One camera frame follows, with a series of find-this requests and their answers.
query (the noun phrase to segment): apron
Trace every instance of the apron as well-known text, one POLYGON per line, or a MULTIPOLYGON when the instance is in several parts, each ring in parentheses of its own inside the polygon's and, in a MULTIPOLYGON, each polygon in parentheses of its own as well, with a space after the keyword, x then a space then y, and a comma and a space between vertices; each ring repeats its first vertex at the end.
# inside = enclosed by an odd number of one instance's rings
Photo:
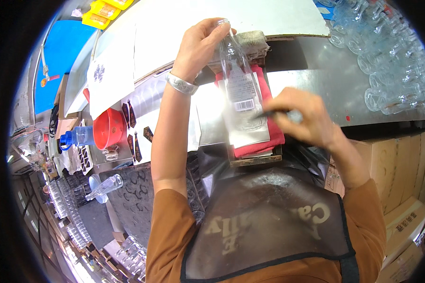
POLYGON ((218 282, 309 257, 338 260, 342 282, 359 282, 341 197, 275 167, 217 181, 180 279, 218 282))

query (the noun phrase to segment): silver bracelet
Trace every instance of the silver bracelet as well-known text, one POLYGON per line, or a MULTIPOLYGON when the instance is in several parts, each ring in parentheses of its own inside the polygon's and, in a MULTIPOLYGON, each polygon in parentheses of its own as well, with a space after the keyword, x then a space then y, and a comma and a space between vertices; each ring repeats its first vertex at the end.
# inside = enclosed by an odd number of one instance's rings
POLYGON ((173 88, 175 88, 177 91, 180 91, 184 94, 193 95, 198 89, 198 85, 188 83, 180 79, 179 77, 172 75, 171 72, 167 73, 167 76, 165 77, 165 79, 173 88))

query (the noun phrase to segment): red cloth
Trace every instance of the red cloth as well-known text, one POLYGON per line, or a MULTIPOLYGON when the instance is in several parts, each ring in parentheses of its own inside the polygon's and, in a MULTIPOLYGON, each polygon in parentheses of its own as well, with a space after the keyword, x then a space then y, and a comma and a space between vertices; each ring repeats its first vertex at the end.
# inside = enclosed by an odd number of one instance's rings
MULTIPOLYGON (((263 100, 271 99, 272 94, 271 94, 271 91, 269 90, 268 85, 266 84, 266 80, 263 75, 263 69, 261 69, 261 67, 259 67, 258 65, 252 65, 251 68, 253 72, 256 72, 258 83, 260 84, 261 97, 263 98, 263 100)), ((222 73, 216 74, 216 81, 215 81, 216 87, 218 87, 218 81, 222 79, 223 79, 222 73)), ((269 137, 271 139, 270 141, 264 142, 264 143, 246 145, 238 149, 233 148, 235 157, 239 158, 239 157, 243 157, 250 154, 262 153, 268 150, 272 150, 276 145, 285 143, 285 136, 283 135, 283 132, 278 128, 277 124, 271 120, 271 118, 268 118, 268 130, 269 130, 269 137)))

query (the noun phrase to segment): clear glass bottle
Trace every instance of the clear glass bottle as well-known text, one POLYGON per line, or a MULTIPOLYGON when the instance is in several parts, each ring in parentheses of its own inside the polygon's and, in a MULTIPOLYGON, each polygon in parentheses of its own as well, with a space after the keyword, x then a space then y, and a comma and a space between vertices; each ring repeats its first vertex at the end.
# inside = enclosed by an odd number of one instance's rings
MULTIPOLYGON (((224 23, 229 21, 222 19, 217 22, 217 25, 224 23)), ((219 57, 228 98, 224 112, 226 127, 228 130, 235 128, 241 131, 262 127, 267 122, 266 117, 253 119, 262 111, 263 99, 260 89, 256 84, 247 55, 236 41, 231 29, 220 43, 219 57)))
POLYGON ((105 195, 123 186, 123 179, 120 175, 115 174, 108 177, 104 182, 98 185, 90 194, 85 195, 87 201, 91 201, 97 196, 105 195))

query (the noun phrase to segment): orange shirt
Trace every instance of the orange shirt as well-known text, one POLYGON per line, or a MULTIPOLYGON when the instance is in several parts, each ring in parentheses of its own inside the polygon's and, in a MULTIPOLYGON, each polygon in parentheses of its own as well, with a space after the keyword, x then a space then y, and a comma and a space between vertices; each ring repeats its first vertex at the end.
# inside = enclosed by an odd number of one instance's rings
MULTIPOLYGON (((349 190, 343 205, 349 236, 356 251, 360 281, 374 283, 381 270, 386 248, 383 210, 374 181, 369 180, 363 186, 349 190)), ((180 281, 183 255, 196 229, 195 219, 183 195, 170 189, 156 194, 146 260, 147 282, 180 281)), ((341 281, 338 261, 305 258, 255 270, 223 282, 341 281)))

